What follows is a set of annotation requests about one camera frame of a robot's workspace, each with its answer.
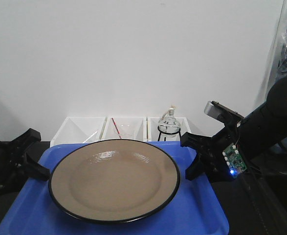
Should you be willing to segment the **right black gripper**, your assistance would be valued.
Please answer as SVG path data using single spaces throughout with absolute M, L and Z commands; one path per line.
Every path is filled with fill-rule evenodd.
M 235 141 L 225 129 L 211 137 L 185 132 L 180 137 L 180 146 L 197 149 L 195 158 L 185 170 L 185 179 L 192 181 L 202 173 L 207 175 L 211 183 L 236 179 L 230 175 L 222 155 L 223 150 L 232 143 L 235 144 Z

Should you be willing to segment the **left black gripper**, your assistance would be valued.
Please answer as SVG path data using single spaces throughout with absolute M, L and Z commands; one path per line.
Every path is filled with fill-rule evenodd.
M 47 181 L 50 170 L 34 161 L 27 153 L 23 160 L 23 171 L 18 169 L 22 157 L 17 153 L 25 152 L 32 144 L 41 141 L 40 132 L 29 128 L 12 141 L 0 141 L 0 195 L 18 192 L 25 184 L 27 177 Z

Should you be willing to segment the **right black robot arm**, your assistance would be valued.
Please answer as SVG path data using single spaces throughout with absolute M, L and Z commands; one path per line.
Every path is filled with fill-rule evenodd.
M 205 173 L 211 183 L 233 181 L 246 171 L 249 160 L 287 137 L 287 76 L 246 117 L 216 101 L 209 101 L 204 112 L 224 128 L 212 137 L 188 132 L 181 136 L 180 145 L 196 151 L 185 178 L 191 181 Z

